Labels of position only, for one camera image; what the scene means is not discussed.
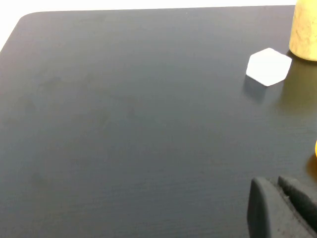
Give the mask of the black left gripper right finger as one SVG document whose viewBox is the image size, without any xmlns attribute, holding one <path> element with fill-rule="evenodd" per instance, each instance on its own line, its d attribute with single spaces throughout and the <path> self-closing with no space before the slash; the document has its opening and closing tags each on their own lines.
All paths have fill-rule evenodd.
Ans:
<svg viewBox="0 0 317 238">
<path fill-rule="evenodd" d="M 317 229 L 317 191 L 295 178 L 278 177 L 278 185 L 301 217 L 313 229 Z"/>
</svg>

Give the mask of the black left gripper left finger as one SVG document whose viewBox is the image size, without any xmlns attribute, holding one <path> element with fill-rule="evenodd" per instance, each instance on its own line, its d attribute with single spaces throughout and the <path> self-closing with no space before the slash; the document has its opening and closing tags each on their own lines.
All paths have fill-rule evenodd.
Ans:
<svg viewBox="0 0 317 238">
<path fill-rule="evenodd" d="M 247 223 L 251 238 L 311 238 L 313 229 L 301 217 L 278 181 L 253 178 Z"/>
</svg>

